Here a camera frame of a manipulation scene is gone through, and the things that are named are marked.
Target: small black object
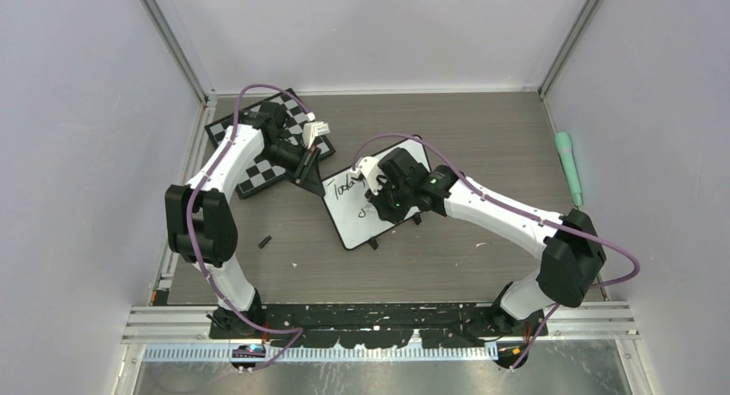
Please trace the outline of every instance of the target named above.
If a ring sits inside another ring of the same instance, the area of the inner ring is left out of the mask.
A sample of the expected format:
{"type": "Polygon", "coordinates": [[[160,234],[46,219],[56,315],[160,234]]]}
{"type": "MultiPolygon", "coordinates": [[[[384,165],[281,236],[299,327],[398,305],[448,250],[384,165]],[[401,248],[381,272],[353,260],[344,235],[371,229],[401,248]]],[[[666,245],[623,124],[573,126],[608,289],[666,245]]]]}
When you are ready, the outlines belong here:
{"type": "Polygon", "coordinates": [[[267,237],[263,238],[261,243],[258,244],[258,248],[263,249],[263,246],[265,246],[270,240],[271,240],[271,236],[267,236],[267,237]]]}
{"type": "Polygon", "coordinates": [[[527,363],[527,358],[529,357],[529,353],[525,355],[523,360],[520,362],[519,365],[515,365],[515,362],[517,362],[517,359],[519,359],[520,355],[522,354],[522,351],[524,350],[524,347],[520,348],[519,354],[513,354],[510,352],[509,354],[499,355],[499,358],[494,362],[500,367],[503,367],[504,369],[509,369],[510,367],[514,366],[515,369],[518,369],[522,367],[525,363],[527,363]]]}
{"type": "Polygon", "coordinates": [[[261,343],[250,343],[238,346],[231,353],[231,365],[236,369],[255,367],[253,360],[262,361],[266,357],[266,347],[261,343]]]}

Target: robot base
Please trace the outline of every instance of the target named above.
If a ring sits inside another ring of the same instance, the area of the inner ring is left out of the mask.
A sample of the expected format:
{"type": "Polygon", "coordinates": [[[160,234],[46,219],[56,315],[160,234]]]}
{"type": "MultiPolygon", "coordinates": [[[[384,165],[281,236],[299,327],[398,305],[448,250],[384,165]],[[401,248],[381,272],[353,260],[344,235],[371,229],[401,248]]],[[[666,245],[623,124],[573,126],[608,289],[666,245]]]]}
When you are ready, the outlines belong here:
{"type": "MultiPolygon", "coordinates": [[[[248,311],[243,312],[243,315],[254,324],[263,324],[266,321],[266,313],[261,307],[261,295],[258,294],[258,290],[256,290],[251,307],[248,311]]],[[[220,306],[213,312],[213,315],[208,315],[208,317],[212,321],[209,334],[211,339],[241,339],[261,335],[258,330],[239,319],[236,313],[220,306]]]]}

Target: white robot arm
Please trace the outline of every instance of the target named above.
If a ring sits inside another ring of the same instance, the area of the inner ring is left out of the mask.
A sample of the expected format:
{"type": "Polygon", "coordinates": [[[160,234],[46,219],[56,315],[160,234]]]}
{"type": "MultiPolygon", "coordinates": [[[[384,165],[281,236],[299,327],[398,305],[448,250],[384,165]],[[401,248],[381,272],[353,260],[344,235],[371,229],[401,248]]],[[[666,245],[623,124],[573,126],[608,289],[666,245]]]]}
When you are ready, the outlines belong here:
{"type": "MultiPolygon", "coordinates": [[[[510,333],[533,312],[560,303],[577,307],[596,279],[605,254],[599,244],[569,235],[500,207],[475,194],[449,167],[429,172],[404,149],[381,160],[363,157],[350,171],[354,179],[368,183],[368,200],[382,220],[399,223],[412,207],[462,219],[497,233],[541,261],[539,270],[508,284],[492,304],[494,330],[510,333]]],[[[541,220],[561,221],[573,229],[596,234],[591,219],[579,210],[567,216],[527,206],[484,188],[466,177],[482,194],[541,220]]]]}
{"type": "MultiPolygon", "coordinates": [[[[186,185],[172,185],[165,193],[170,248],[201,270],[185,225],[185,207],[192,188],[205,179],[194,204],[196,213],[202,211],[202,216],[199,213],[195,216],[194,226],[203,262],[222,295],[239,311],[248,312],[254,321],[258,320],[261,302],[256,289],[246,280],[238,265],[234,253],[238,231],[228,206],[236,186],[244,179],[246,168],[262,156],[273,165],[282,167],[286,177],[294,184],[320,197],[325,195],[319,176],[319,148],[314,139],[328,133],[329,128],[320,121],[308,122],[304,126],[303,144],[292,144],[286,138],[288,135],[282,133],[286,115],[286,109],[273,102],[263,102],[257,112],[244,111],[236,135],[232,135],[233,127],[226,129],[223,143],[230,140],[232,145],[215,167],[215,172],[209,176],[204,170],[213,168],[213,162],[220,157],[225,144],[219,145],[202,171],[186,185]]],[[[232,309],[220,297],[218,305],[223,311],[232,309]]],[[[227,313],[220,318],[235,319],[235,316],[227,313]]]]}

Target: chessboard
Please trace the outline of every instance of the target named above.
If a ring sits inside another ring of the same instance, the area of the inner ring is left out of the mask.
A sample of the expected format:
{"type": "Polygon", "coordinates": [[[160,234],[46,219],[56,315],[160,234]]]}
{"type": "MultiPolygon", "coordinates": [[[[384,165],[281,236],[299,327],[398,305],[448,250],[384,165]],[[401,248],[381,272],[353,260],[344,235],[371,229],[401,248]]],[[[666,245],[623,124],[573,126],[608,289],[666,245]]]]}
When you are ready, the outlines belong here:
{"type": "MultiPolygon", "coordinates": [[[[292,89],[287,89],[287,91],[296,96],[292,89]]],[[[303,145],[302,132],[307,117],[304,110],[302,110],[296,101],[291,99],[289,96],[285,96],[281,93],[270,96],[260,102],[252,104],[246,108],[242,108],[239,113],[243,111],[258,111],[261,103],[265,101],[278,102],[287,108],[287,124],[284,128],[283,138],[289,139],[289,141],[293,144],[303,145]]],[[[223,137],[226,135],[226,128],[230,127],[232,124],[233,114],[205,126],[207,136],[210,139],[210,142],[213,143],[214,147],[218,148],[218,144],[220,144],[220,141],[223,140],[223,137]]],[[[321,150],[319,154],[320,160],[335,153],[335,147],[326,136],[317,137],[314,142],[321,150]]],[[[257,157],[246,167],[244,180],[236,186],[236,193],[239,198],[245,199],[283,179],[284,169],[282,167],[273,165],[268,160],[257,157]]]]}

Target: purple cable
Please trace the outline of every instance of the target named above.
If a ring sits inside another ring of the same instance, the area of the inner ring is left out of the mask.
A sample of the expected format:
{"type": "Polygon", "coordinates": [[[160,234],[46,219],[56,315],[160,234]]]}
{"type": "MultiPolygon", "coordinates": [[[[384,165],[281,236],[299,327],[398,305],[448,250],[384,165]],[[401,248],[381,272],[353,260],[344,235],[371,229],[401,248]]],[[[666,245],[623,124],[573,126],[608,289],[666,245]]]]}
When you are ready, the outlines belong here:
{"type": "MultiPolygon", "coordinates": [[[[233,131],[231,133],[231,139],[234,139],[238,132],[238,111],[240,110],[241,105],[241,99],[243,98],[244,94],[249,90],[253,88],[268,88],[273,89],[275,91],[281,92],[283,95],[288,96],[289,98],[296,101],[297,104],[301,107],[302,110],[304,110],[304,114],[309,114],[309,108],[304,105],[304,102],[302,102],[299,98],[294,96],[292,93],[286,91],[285,89],[281,89],[279,87],[276,87],[274,85],[268,85],[266,83],[254,83],[251,84],[244,89],[241,90],[240,93],[238,93],[238,98],[236,99],[236,108],[233,110],[233,131]]],[[[210,165],[210,168],[206,171],[204,171],[204,174],[207,176],[210,176],[215,171],[215,168],[218,167],[218,164],[220,164],[220,161],[223,160],[223,157],[226,155],[228,150],[231,148],[231,140],[226,141],[226,145],[223,147],[223,150],[220,152],[220,154],[214,159],[213,163],[210,165]]],[[[257,371],[259,369],[264,369],[265,367],[271,365],[276,359],[279,358],[279,356],[282,356],[284,352],[287,351],[287,349],[291,348],[291,346],[294,344],[294,342],[299,339],[299,336],[301,336],[302,333],[304,333],[304,330],[302,328],[292,328],[292,329],[269,329],[264,328],[263,326],[259,326],[253,322],[251,322],[246,316],[244,316],[243,313],[241,313],[236,306],[231,303],[231,301],[218,289],[218,286],[215,284],[215,281],[213,280],[213,277],[210,275],[210,272],[205,267],[205,263],[203,262],[202,253],[201,253],[201,246],[198,244],[197,236],[195,235],[195,227],[193,226],[193,204],[195,204],[195,199],[198,197],[198,194],[201,192],[201,189],[207,182],[207,178],[204,177],[198,182],[198,185],[195,186],[195,189],[193,190],[193,194],[190,196],[190,200],[188,200],[188,206],[185,209],[185,220],[188,225],[188,233],[190,235],[190,243],[193,245],[193,251],[195,253],[195,260],[198,263],[198,266],[201,268],[201,273],[203,276],[205,276],[207,282],[210,284],[210,287],[215,292],[216,296],[218,296],[220,299],[223,300],[223,302],[228,305],[228,307],[231,308],[233,313],[238,316],[242,321],[244,321],[246,324],[248,324],[251,328],[260,330],[264,333],[270,333],[272,335],[288,335],[291,333],[294,333],[294,337],[282,348],[276,355],[272,356],[271,359],[268,361],[256,365],[256,367],[253,368],[253,370],[257,371]]]]}
{"type": "Polygon", "coordinates": [[[542,328],[548,322],[548,319],[550,319],[550,317],[553,316],[553,313],[555,313],[555,311],[558,310],[559,307],[560,307],[560,305],[558,305],[556,303],[555,306],[553,306],[553,309],[550,309],[550,312],[548,312],[547,315],[545,315],[545,318],[542,319],[542,322],[540,323],[540,325],[537,326],[537,329],[535,330],[535,334],[532,336],[532,339],[529,340],[527,346],[525,346],[525,349],[520,354],[520,357],[517,358],[515,363],[513,363],[512,366],[510,367],[510,370],[512,372],[515,372],[515,368],[520,364],[520,362],[523,361],[524,357],[527,356],[529,349],[532,348],[532,344],[535,343],[535,339],[537,339],[538,335],[540,335],[540,332],[542,332],[542,328]]]}
{"type": "MultiPolygon", "coordinates": [[[[517,207],[514,207],[514,206],[512,206],[510,204],[507,204],[507,203],[505,203],[503,201],[500,201],[498,199],[495,199],[494,197],[491,197],[488,194],[482,193],[481,190],[479,190],[470,181],[468,181],[467,177],[464,176],[459,171],[459,169],[454,165],[454,163],[451,162],[451,160],[449,160],[446,157],[446,155],[444,155],[442,152],[440,152],[431,143],[429,143],[427,141],[424,141],[422,139],[419,139],[417,137],[414,137],[412,135],[403,134],[403,133],[384,133],[384,134],[376,135],[376,136],[372,137],[371,139],[369,139],[368,141],[365,141],[365,143],[362,144],[360,146],[360,148],[357,149],[357,151],[355,153],[355,156],[352,158],[352,164],[351,164],[352,170],[355,169],[356,162],[360,158],[360,152],[362,151],[362,149],[365,148],[366,145],[372,143],[373,141],[376,141],[377,139],[386,139],[386,138],[392,138],[392,137],[397,137],[397,138],[401,138],[401,139],[409,139],[409,140],[412,140],[412,141],[416,141],[417,143],[419,143],[419,144],[423,145],[424,147],[427,147],[429,150],[433,151],[434,154],[436,154],[451,170],[454,171],[454,173],[459,177],[459,180],[461,180],[461,182],[463,182],[464,185],[466,185],[470,190],[472,190],[475,194],[477,194],[481,199],[486,200],[486,201],[489,201],[492,204],[497,205],[499,207],[502,207],[503,209],[505,209],[507,211],[513,212],[513,213],[515,213],[517,215],[520,215],[520,216],[523,216],[526,219],[530,219],[530,220],[533,220],[533,221],[537,221],[537,222],[539,222],[539,223],[541,223],[543,225],[547,225],[547,226],[552,227],[554,229],[561,230],[561,231],[564,231],[566,233],[570,233],[573,236],[578,236],[579,238],[585,238],[587,240],[591,240],[592,242],[595,242],[595,243],[598,243],[598,244],[602,244],[602,245],[608,247],[609,249],[612,249],[612,250],[615,250],[615,251],[621,253],[629,261],[631,261],[631,263],[634,265],[634,269],[631,270],[631,273],[629,273],[628,275],[624,275],[624,276],[621,276],[621,277],[617,277],[615,279],[611,279],[610,281],[602,281],[600,283],[596,283],[595,285],[593,285],[591,287],[606,287],[606,286],[612,286],[612,285],[615,285],[615,284],[622,283],[624,281],[628,281],[630,279],[633,279],[634,277],[636,277],[636,275],[639,274],[639,270],[641,269],[641,265],[639,264],[639,260],[636,258],[636,256],[634,256],[630,251],[622,248],[618,244],[615,244],[615,243],[613,243],[613,242],[611,242],[609,240],[605,240],[605,239],[600,238],[598,236],[593,236],[590,233],[586,233],[584,231],[576,230],[576,229],[573,229],[571,227],[563,226],[561,223],[556,223],[554,221],[545,220],[545,219],[541,218],[540,216],[537,216],[537,215],[535,215],[533,213],[530,213],[530,212],[525,212],[524,210],[521,210],[521,209],[519,209],[517,207]]],[[[512,369],[514,371],[514,367],[516,365],[519,365],[520,364],[520,362],[523,360],[523,358],[527,355],[529,349],[532,347],[532,344],[535,342],[535,339],[537,338],[537,336],[542,331],[542,327],[545,325],[545,323],[548,322],[548,319],[551,316],[553,316],[553,313],[555,313],[555,311],[558,309],[559,306],[560,305],[555,304],[555,306],[553,306],[553,309],[551,309],[550,312],[548,312],[547,315],[545,315],[545,318],[542,320],[542,323],[540,324],[540,326],[537,327],[537,330],[535,331],[535,334],[533,335],[532,339],[529,341],[529,343],[525,347],[525,350],[520,355],[520,357],[517,358],[517,361],[512,365],[512,367],[510,369],[512,369]]]]}

